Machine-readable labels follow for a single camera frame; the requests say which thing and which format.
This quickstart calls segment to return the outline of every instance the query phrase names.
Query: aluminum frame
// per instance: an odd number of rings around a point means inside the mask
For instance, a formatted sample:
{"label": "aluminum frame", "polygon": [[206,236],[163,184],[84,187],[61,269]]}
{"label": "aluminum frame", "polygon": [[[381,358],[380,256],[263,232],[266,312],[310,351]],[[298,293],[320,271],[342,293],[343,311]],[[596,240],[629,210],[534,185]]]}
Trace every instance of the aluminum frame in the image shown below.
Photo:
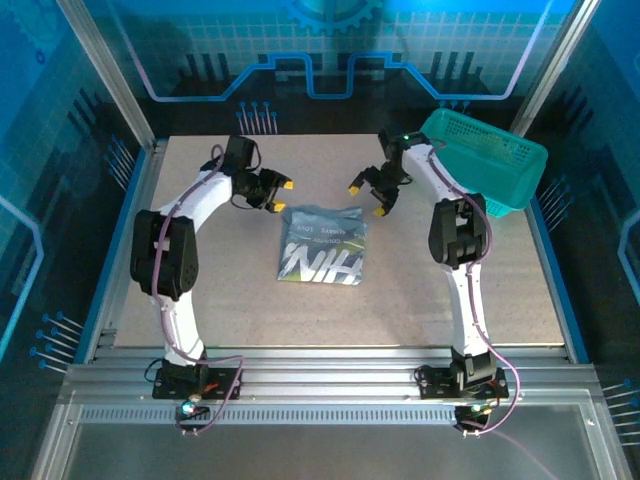
{"label": "aluminum frame", "polygon": [[[578,406],[600,477],[632,478],[593,366],[570,364],[563,348],[501,351],[521,374],[522,406]],[[32,478],[63,478],[78,424],[169,426],[179,402],[153,400],[152,386],[143,379],[146,365],[162,353],[112,348],[102,341],[93,363],[70,366]],[[446,424],[452,423],[451,409],[465,404],[422,401],[412,378],[423,363],[448,365],[446,348],[209,349],[208,354],[246,357],[241,398],[230,405],[225,423]],[[507,379],[513,385],[510,372]],[[309,411],[324,416],[310,417]]]}
{"label": "aluminum frame", "polygon": [[547,67],[538,76],[535,82],[536,87],[525,97],[522,106],[511,123],[509,131],[521,137],[527,133],[551,93],[551,89],[556,84],[558,77],[567,65],[573,50],[589,26],[598,5],[600,5],[600,0],[583,0],[574,8],[570,15],[571,19],[566,23],[564,32],[556,44],[557,46],[549,59]]}
{"label": "aluminum frame", "polygon": [[[153,133],[144,116],[141,117],[142,112],[86,7],[81,0],[58,0],[58,3],[136,138],[145,148],[151,148],[155,142]],[[531,125],[598,3],[598,0],[585,0],[577,7],[547,70],[514,120],[512,131],[515,133],[523,135]],[[152,166],[138,187],[131,212],[151,202],[162,163],[162,147],[156,155],[158,158],[154,156]],[[131,225],[132,218],[130,213],[128,225]],[[534,225],[532,232],[535,238]],[[543,251],[539,252],[541,258],[544,257]],[[165,424],[169,417],[156,417],[154,412],[158,409],[171,411],[176,405],[176,402],[151,399],[150,385],[142,379],[144,368],[150,360],[163,355],[161,348],[113,347],[118,318],[117,299],[122,295],[123,284],[119,280],[127,271],[126,262],[122,260],[124,257],[118,256],[121,260],[114,265],[109,277],[96,328],[82,359],[85,363],[91,363],[72,365],[67,372],[33,472],[34,479],[63,478],[78,426],[95,421],[88,412],[117,409],[124,413],[114,415],[111,419],[113,423],[144,421]],[[560,305],[555,306],[556,311],[562,311]],[[562,326],[562,316],[559,314],[559,317]],[[567,351],[558,347],[500,348],[513,359],[521,372],[522,404],[579,406],[601,478],[631,479],[595,370],[590,365],[571,365],[565,356],[568,352],[569,358],[575,361],[575,350],[570,343],[570,336],[565,334],[565,340]],[[418,410],[421,407],[433,410],[454,405],[420,401],[417,386],[411,379],[413,369],[418,365],[448,365],[448,348],[208,349],[210,358],[235,354],[246,356],[247,361],[242,398],[233,402],[230,406],[232,410],[263,406],[302,411],[316,405],[336,407],[339,411],[370,405],[406,410],[415,409],[418,405]],[[512,384],[510,372],[507,378]],[[127,412],[132,411],[151,413],[143,415],[141,420],[135,415],[128,417]]]}
{"label": "aluminum frame", "polygon": [[86,5],[82,0],[57,2],[133,135],[150,153],[156,143],[155,135]]}
{"label": "aluminum frame", "polygon": [[581,343],[581,339],[578,339],[578,344],[573,339],[571,334],[571,328],[569,327],[569,320],[567,316],[572,317],[572,321],[575,323],[575,317],[570,301],[568,300],[568,294],[566,293],[566,287],[564,284],[558,285],[556,282],[556,276],[554,276],[553,268],[551,267],[551,260],[546,254],[545,242],[542,239],[543,233],[540,230],[539,223],[536,220],[534,213],[534,207],[528,206],[525,209],[525,215],[527,216],[527,222],[529,223],[529,229],[531,230],[531,236],[533,237],[533,244],[538,251],[538,258],[540,258],[540,264],[542,265],[542,271],[547,282],[549,294],[551,295],[551,302],[558,318],[558,324],[564,339],[564,347],[567,351],[567,356],[571,363],[588,363],[588,355],[584,344]]}

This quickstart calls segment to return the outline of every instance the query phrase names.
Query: black cable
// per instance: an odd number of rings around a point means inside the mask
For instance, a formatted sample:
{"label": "black cable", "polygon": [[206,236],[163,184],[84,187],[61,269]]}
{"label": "black cable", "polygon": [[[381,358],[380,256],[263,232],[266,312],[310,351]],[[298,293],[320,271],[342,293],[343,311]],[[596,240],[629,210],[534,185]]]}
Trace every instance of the black cable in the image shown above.
{"label": "black cable", "polygon": [[236,208],[239,208],[240,210],[257,210],[258,209],[258,207],[252,207],[252,206],[243,207],[241,205],[238,205],[236,202],[233,201],[233,197],[231,197],[230,203],[231,205],[233,205]]}
{"label": "black cable", "polygon": [[161,358],[156,358],[153,362],[151,362],[151,363],[147,366],[147,369],[144,371],[144,379],[145,379],[147,382],[151,382],[151,383],[155,382],[155,380],[153,380],[153,379],[151,379],[151,378],[147,377],[147,374],[149,373],[149,370],[151,370],[151,369],[153,368],[153,366],[154,366],[156,363],[161,362],[161,361],[162,361],[162,359],[161,359]]}
{"label": "black cable", "polygon": [[427,383],[426,377],[423,378],[422,380],[418,378],[418,372],[421,370],[422,370],[422,367],[416,367],[416,369],[413,371],[413,379],[416,381],[418,386],[426,386],[426,385],[423,385]]}
{"label": "black cable", "polygon": [[411,175],[407,175],[407,180],[400,182],[400,185],[411,185],[413,183],[413,177]]}
{"label": "black cable", "polygon": [[260,165],[262,165],[262,154],[260,154],[260,147],[258,147],[258,144],[256,142],[253,142],[253,144],[256,146],[256,153],[258,154],[258,165],[256,165],[255,167],[249,168],[247,170],[248,172],[255,172],[257,169],[260,168]]}

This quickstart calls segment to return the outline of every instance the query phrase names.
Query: beige tabletop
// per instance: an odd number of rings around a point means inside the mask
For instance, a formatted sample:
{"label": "beige tabletop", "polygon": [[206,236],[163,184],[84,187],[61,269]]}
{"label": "beige tabletop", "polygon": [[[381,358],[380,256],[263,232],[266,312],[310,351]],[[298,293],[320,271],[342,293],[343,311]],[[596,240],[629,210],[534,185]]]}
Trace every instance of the beige tabletop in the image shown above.
{"label": "beige tabletop", "polygon": [[[290,205],[361,205],[369,224],[363,282],[344,285],[276,281],[282,220],[227,204],[198,232],[200,273],[193,292],[199,331],[214,345],[450,345],[451,307],[444,273],[427,245],[432,207],[417,185],[374,217],[365,189],[348,186],[380,165],[375,135],[257,136],[263,165],[294,179],[278,198]],[[227,137],[171,137],[153,199],[158,208],[182,193]],[[525,215],[491,219],[495,244],[482,270],[482,296],[496,343],[559,344],[562,336]],[[118,346],[163,344],[149,297],[131,283]]]}

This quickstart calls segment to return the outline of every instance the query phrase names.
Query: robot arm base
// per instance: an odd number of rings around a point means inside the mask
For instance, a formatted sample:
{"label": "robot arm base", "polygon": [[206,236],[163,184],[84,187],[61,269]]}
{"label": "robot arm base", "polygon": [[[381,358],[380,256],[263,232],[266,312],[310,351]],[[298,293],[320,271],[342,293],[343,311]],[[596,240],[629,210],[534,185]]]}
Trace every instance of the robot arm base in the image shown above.
{"label": "robot arm base", "polygon": [[496,379],[498,368],[496,367],[496,359],[491,352],[463,356],[452,348],[451,359],[451,377],[460,394],[465,390]]}
{"label": "robot arm base", "polygon": [[463,399],[468,404],[475,405],[485,404],[487,401],[491,403],[497,398],[509,398],[509,387],[502,368],[496,368],[493,375],[487,375],[484,379],[478,377],[477,383],[466,385],[456,382],[458,371],[457,367],[454,370],[453,364],[451,367],[422,365],[416,368],[414,377],[420,391],[420,399],[450,401],[455,404],[460,404],[460,400]]}

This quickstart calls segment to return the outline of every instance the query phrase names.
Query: gear logo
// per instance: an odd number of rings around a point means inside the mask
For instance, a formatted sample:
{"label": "gear logo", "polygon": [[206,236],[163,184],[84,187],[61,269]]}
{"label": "gear logo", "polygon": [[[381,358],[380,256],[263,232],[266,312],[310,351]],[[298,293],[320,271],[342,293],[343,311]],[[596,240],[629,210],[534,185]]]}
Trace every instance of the gear logo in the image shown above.
{"label": "gear logo", "polygon": [[333,35],[336,30],[346,33],[349,27],[359,28],[360,21],[373,17],[373,10],[382,0],[283,0],[289,18],[302,28],[310,27],[314,34],[324,31]]}
{"label": "gear logo", "polygon": [[13,14],[13,20],[36,49],[46,50],[58,35],[55,0],[0,0],[0,10]]}

